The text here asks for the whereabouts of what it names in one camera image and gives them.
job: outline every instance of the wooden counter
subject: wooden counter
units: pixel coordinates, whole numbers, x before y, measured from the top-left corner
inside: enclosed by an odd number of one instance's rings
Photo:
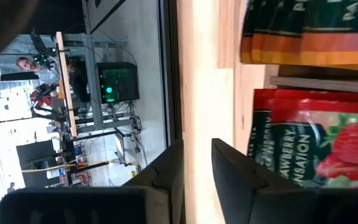
[[[178,1],[189,224],[224,223],[212,174],[211,139],[221,138],[245,153],[253,89],[264,85],[265,65],[240,65],[238,60],[239,39],[234,39],[241,33],[245,6],[240,0]]]

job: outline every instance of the man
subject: man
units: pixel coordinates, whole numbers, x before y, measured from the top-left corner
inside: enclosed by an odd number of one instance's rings
[[[51,64],[50,70],[42,68],[41,65],[29,60],[26,57],[17,58],[16,65],[25,71],[34,72],[38,75],[41,84],[57,84],[60,79],[59,65],[54,58],[50,57],[50,59],[54,61],[54,63]],[[86,84],[88,82],[86,79],[86,73],[82,72],[85,70],[85,66],[81,65],[82,64],[79,63],[80,69],[75,69],[74,66],[69,64],[67,65],[67,71],[70,73],[70,85],[73,87],[74,94],[81,102],[87,103],[91,101],[91,97],[86,91]],[[53,91],[50,95],[57,96],[57,92]]]
[[[43,68],[41,65],[29,60],[26,57],[19,57],[16,59],[16,65],[28,72],[34,72],[41,84],[57,84],[60,79],[59,66],[57,62],[51,64],[51,69]],[[71,65],[67,66],[68,71],[71,70]]]

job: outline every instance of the white floor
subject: white floor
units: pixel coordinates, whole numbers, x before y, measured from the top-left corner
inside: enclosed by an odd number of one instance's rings
[[[94,0],[88,1],[91,27],[94,27],[118,0],[102,0],[98,8]],[[160,73],[160,55],[158,47],[157,2],[156,0],[136,1],[127,0],[110,18],[98,29],[105,32],[114,40],[128,40],[124,48],[103,52],[109,62],[127,61],[136,63],[139,73],[140,100],[135,102],[138,116],[142,120],[142,143],[148,162],[153,161],[164,149],[162,87]],[[96,31],[94,37],[104,37]],[[104,161],[115,159],[117,150],[114,136],[99,138],[85,142],[85,149],[91,152],[89,161]],[[125,139],[126,159],[140,166],[145,166],[142,153],[136,154],[134,144],[129,138]],[[134,167],[123,165],[104,166],[91,170],[93,186],[121,185],[131,177]]]

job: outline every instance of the green leaf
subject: green leaf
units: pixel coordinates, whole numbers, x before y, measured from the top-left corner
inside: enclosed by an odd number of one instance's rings
[[[345,124],[347,124],[347,116],[344,114],[339,114],[339,127],[343,127],[345,126]]]
[[[332,140],[334,140],[335,138],[336,138],[336,135],[335,135],[335,134],[330,134],[330,135],[324,137],[324,140],[326,140],[326,141],[332,141]]]
[[[339,127],[331,126],[331,127],[329,127],[329,131],[331,132],[331,134],[338,134],[339,133]]]
[[[340,175],[339,177],[336,177],[335,179],[330,179],[326,185],[324,186],[326,188],[351,188],[351,181],[349,178]]]
[[[323,143],[321,143],[320,147],[326,147],[328,144],[331,144],[332,142],[333,142],[332,140],[324,141]]]

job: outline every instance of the red package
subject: red package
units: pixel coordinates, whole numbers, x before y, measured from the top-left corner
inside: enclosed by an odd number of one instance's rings
[[[247,156],[257,163],[274,170],[271,128],[271,99],[316,99],[337,101],[358,101],[358,93],[332,93],[326,91],[303,91],[281,89],[256,89],[254,91],[254,112],[252,115],[252,129],[250,133]]]
[[[358,103],[269,102],[275,172],[303,187],[358,188]]]

